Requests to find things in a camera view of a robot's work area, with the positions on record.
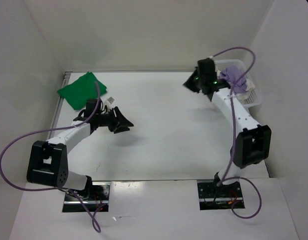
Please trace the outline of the green t-shirt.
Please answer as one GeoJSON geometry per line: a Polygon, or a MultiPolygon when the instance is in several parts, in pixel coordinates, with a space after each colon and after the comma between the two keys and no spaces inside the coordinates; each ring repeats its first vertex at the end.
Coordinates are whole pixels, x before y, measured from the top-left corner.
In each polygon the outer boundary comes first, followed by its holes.
{"type": "Polygon", "coordinates": [[[57,91],[60,97],[64,98],[68,104],[76,111],[85,107],[88,99],[97,98],[98,93],[94,83],[99,85],[100,95],[107,93],[107,87],[101,83],[92,72],[79,77],[72,84],[69,84],[57,91]]]}

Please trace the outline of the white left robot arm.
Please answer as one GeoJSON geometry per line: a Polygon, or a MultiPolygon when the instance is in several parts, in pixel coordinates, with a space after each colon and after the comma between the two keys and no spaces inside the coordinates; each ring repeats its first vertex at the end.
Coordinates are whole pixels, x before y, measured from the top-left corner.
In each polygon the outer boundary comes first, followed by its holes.
{"type": "Polygon", "coordinates": [[[47,141],[36,141],[31,148],[26,179],[33,184],[39,184],[57,189],[67,189],[83,200],[90,199],[95,187],[88,175],[71,172],[68,168],[68,154],[83,139],[89,137],[99,127],[107,127],[117,134],[129,131],[134,124],[114,107],[107,112],[82,110],[76,117],[70,129],[65,129],[57,136],[47,141]]]}

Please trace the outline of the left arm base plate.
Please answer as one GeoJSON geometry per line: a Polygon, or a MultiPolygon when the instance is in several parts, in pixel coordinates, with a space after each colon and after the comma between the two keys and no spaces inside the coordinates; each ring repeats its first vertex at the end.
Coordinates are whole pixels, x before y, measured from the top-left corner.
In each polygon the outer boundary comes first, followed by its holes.
{"type": "MultiPolygon", "coordinates": [[[[80,199],[92,213],[97,209],[99,209],[99,212],[108,212],[111,183],[109,181],[94,181],[92,184],[93,189],[91,194],[88,197],[81,197],[80,199]]],[[[84,211],[85,209],[79,200],[73,194],[67,192],[64,196],[62,212],[81,213],[84,211]]]]}

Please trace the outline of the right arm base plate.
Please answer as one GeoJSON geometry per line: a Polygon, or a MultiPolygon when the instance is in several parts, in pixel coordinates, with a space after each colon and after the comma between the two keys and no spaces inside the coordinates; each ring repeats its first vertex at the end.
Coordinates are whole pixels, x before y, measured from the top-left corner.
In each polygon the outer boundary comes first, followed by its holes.
{"type": "Polygon", "coordinates": [[[230,187],[218,189],[213,180],[197,181],[199,207],[201,211],[205,210],[227,210],[244,209],[244,200],[239,182],[233,183],[230,187]]]}

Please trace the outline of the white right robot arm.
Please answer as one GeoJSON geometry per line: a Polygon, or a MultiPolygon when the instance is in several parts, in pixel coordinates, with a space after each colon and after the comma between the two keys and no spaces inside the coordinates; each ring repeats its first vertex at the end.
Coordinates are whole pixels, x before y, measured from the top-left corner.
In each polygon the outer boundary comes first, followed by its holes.
{"type": "Polygon", "coordinates": [[[183,86],[192,92],[206,95],[232,126],[230,162],[214,176],[213,191],[217,196],[223,197],[247,167],[268,158],[272,131],[268,125],[261,125],[250,116],[234,96],[227,81],[217,78],[215,69],[205,71],[195,67],[183,86]]]}

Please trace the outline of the purple t-shirt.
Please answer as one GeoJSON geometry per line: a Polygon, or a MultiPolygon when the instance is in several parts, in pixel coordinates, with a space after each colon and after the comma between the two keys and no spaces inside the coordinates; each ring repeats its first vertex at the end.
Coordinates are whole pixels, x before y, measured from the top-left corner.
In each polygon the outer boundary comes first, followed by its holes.
{"type": "Polygon", "coordinates": [[[232,88],[234,94],[244,94],[247,92],[247,80],[240,78],[242,72],[236,66],[230,66],[219,71],[219,79],[224,79],[232,88]]]}

